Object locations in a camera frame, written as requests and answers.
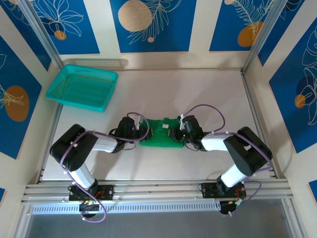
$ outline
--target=teal plastic basket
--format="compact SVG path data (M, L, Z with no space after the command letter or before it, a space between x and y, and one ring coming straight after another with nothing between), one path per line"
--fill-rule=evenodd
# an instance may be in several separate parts
M68 64L59 72L46 97L63 105L104 112L117 80L116 72Z

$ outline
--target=white tabletop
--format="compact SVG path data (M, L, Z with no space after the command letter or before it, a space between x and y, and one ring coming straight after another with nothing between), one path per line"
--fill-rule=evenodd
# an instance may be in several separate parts
M224 130L243 126L254 132L255 124L239 71L146 70L119 71L116 90L104 113L64 106L54 141L73 124L109 132L128 112L142 113L148 119L177 118L197 104L211 104L226 118ZM217 112L208 107L195 109L204 131L222 124ZM139 146L117 154L92 151L86 165L97 179L216 179L232 164L228 152L194 152L187 148ZM256 178L269 178L267 171ZM55 159L49 156L43 180L69 180Z

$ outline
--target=gray floor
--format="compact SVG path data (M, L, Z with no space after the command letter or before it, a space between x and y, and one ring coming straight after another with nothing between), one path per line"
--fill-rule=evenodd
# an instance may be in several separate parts
M233 217L219 212L109 214L100 224L79 215L33 215L28 238L290 238L281 202L254 200Z

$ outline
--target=black mounting plate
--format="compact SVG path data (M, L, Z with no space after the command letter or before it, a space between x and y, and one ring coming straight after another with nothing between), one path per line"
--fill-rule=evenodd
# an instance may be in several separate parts
M240 189L245 192L244 185L242 183L237 183L234 187L232 187L229 191L227 191L224 196L218 194L217 191L217 183L216 182L204 182L201 183L201 191L203 194L203 198L236 198L238 196L236 190Z
M113 197L113 185L97 185L97 199L99 201L112 201ZM85 201L92 200L87 194L80 190L77 186L70 186L68 188L69 201Z

